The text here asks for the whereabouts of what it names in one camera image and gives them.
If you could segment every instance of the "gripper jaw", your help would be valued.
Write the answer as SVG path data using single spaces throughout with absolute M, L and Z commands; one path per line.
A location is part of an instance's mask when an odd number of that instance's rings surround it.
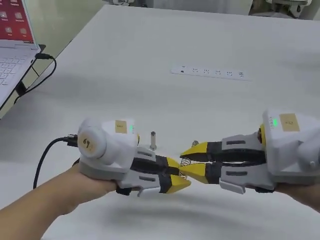
M 207 162 L 180 168 L 185 175 L 205 184 L 219 184 L 239 194 L 244 194 L 246 187 L 266 191 L 275 188 L 258 132 L 226 137 L 220 142 L 200 143 L 182 153 L 181 158 Z

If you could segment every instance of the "red laptop screen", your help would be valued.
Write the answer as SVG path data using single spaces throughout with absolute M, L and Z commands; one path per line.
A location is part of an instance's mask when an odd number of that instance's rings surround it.
M 33 42 L 22 0 L 0 0 L 0 40 Z

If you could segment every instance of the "spring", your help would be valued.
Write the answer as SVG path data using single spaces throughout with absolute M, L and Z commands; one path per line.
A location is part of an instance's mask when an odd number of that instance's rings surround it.
M 184 166 L 188 166 L 191 164 L 191 160 L 188 159 L 188 158 L 183 158 L 180 162 L 180 167 L 184 167 Z M 182 172 L 179 172 L 179 176 L 184 178 L 184 179 L 187 179 L 187 176 L 185 174 L 183 174 Z

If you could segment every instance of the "person's hand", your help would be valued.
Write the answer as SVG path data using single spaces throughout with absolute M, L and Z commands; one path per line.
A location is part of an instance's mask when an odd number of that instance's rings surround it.
M 76 164 L 69 170 L 54 177 L 40 188 L 54 192 L 61 214 L 71 213 L 78 205 L 103 197 L 115 191 L 117 185 L 112 181 L 91 179 L 79 172 Z
M 320 213 L 320 184 L 302 186 L 281 183 L 276 188 L 276 191 L 286 194 Z

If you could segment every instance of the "white wall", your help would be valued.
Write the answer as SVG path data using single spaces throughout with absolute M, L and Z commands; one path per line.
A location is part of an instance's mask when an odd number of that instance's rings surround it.
M 253 0 L 146 0 L 149 8 L 248 15 Z

